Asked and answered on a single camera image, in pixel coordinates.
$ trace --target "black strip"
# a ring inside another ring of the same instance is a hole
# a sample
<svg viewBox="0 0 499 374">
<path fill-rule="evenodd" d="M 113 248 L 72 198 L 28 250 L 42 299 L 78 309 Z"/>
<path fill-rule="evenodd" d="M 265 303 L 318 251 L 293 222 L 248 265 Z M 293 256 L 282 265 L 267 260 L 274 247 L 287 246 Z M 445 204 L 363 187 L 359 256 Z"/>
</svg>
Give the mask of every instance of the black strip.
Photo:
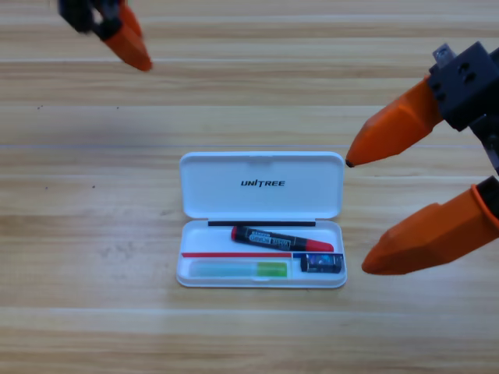
<svg viewBox="0 0 499 374">
<path fill-rule="evenodd" d="M 315 221 L 208 221 L 208 226 L 305 226 L 314 227 Z"/>
<path fill-rule="evenodd" d="M 478 184 L 476 189 L 490 212 L 499 218 L 499 181 L 495 177 L 489 177 Z"/>
</svg>

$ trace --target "light wooden surface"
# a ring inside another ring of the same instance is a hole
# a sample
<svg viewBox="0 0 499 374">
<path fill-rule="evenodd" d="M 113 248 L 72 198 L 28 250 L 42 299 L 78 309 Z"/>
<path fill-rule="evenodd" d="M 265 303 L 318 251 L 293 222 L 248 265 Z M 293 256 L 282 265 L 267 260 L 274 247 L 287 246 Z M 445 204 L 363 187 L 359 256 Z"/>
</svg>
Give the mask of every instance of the light wooden surface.
<svg viewBox="0 0 499 374">
<path fill-rule="evenodd" d="M 360 269 L 384 230 L 494 171 L 442 124 L 345 174 L 334 291 L 175 280 L 179 158 L 333 150 L 448 42 L 499 47 L 497 0 L 132 0 L 155 69 L 0 1 L 0 372 L 496 374 L 497 242 L 404 277 Z"/>
</svg>

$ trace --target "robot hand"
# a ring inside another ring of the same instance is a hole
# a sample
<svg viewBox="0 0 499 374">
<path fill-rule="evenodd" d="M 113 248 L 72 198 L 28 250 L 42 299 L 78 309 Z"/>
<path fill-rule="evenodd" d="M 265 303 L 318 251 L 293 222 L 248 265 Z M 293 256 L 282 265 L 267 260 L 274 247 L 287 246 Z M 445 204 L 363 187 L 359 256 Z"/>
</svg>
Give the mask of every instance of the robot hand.
<svg viewBox="0 0 499 374">
<path fill-rule="evenodd" d="M 94 10 L 102 22 L 96 23 Z M 126 0 L 58 0 L 58 12 L 78 33 L 95 33 L 126 64 L 143 72 L 152 69 L 139 22 Z"/>
<path fill-rule="evenodd" d="M 499 173 L 499 49 L 480 43 L 457 55 L 445 44 L 419 84 L 370 118 L 346 156 L 353 168 L 392 157 L 445 120 L 467 127 Z M 490 177 L 449 202 L 431 204 L 395 225 L 364 260 L 367 273 L 398 275 L 450 263 L 499 238 L 499 181 Z"/>
</svg>

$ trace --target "white plastic case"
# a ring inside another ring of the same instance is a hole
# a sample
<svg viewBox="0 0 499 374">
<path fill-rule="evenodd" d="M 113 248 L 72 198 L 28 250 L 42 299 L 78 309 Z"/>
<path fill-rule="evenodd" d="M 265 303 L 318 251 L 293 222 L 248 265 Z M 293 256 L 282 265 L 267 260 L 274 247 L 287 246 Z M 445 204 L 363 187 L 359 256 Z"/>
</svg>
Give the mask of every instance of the white plastic case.
<svg viewBox="0 0 499 374">
<path fill-rule="evenodd" d="M 195 220 L 182 231 L 178 282 L 187 287 L 341 287 L 347 280 L 342 230 L 329 220 L 342 208 L 344 171 L 343 158 L 333 152 L 186 154 L 180 161 L 182 202 Z M 239 225 L 331 243 L 333 253 L 342 255 L 342 269 L 304 272 L 299 257 L 310 252 L 234 242 L 231 232 Z M 256 263 L 272 268 L 279 263 L 285 275 L 262 276 L 255 273 Z"/>
</svg>

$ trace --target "red strip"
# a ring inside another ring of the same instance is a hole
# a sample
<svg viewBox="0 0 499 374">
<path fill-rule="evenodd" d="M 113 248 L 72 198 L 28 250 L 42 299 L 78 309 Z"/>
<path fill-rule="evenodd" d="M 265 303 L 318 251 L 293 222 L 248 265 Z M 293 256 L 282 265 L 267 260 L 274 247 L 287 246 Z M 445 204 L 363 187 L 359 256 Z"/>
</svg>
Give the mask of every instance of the red strip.
<svg viewBox="0 0 499 374">
<path fill-rule="evenodd" d="M 268 252 L 185 252 L 182 257 L 264 257 L 264 258 L 288 258 L 291 253 L 268 253 Z"/>
</svg>

